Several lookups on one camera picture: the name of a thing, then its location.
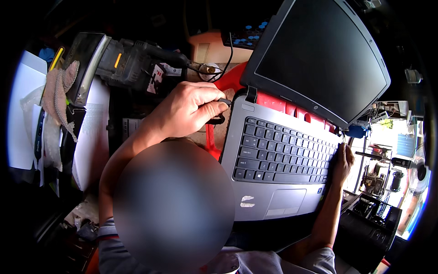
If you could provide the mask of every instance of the hp laptop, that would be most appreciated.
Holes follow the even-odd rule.
[[[257,90],[347,128],[389,87],[374,39],[342,0],[286,0],[240,79],[221,155],[236,221],[314,212],[341,139],[256,104]]]

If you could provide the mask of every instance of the hand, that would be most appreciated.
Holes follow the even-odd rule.
[[[345,143],[340,144],[338,148],[338,161],[333,171],[332,185],[342,188],[342,185],[350,174],[353,165],[354,154],[351,151],[351,148]]]
[[[161,140],[187,136],[228,109],[227,104],[215,102],[219,98],[226,99],[226,96],[213,83],[181,82],[146,117],[139,129],[153,130]]]

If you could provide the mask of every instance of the floor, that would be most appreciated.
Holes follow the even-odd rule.
[[[225,68],[225,63],[218,63],[217,64],[220,69]],[[238,65],[238,63],[229,64],[226,72],[230,71],[233,67]],[[201,82],[201,78],[199,78],[198,73],[192,70],[188,70],[187,72],[187,81],[189,82]],[[235,90],[233,89],[227,89],[223,91],[226,95],[226,98],[228,100],[233,100]],[[223,116],[225,117],[225,122],[221,125],[216,125],[214,128],[214,137],[215,137],[215,144],[216,148],[222,150],[223,144],[225,141],[225,134],[226,134],[226,128],[228,125],[228,120],[230,117],[230,109],[226,110],[223,113]],[[199,145],[206,145],[206,136],[205,136],[205,126],[203,126],[198,132],[190,134],[188,137],[190,137],[195,143]]]

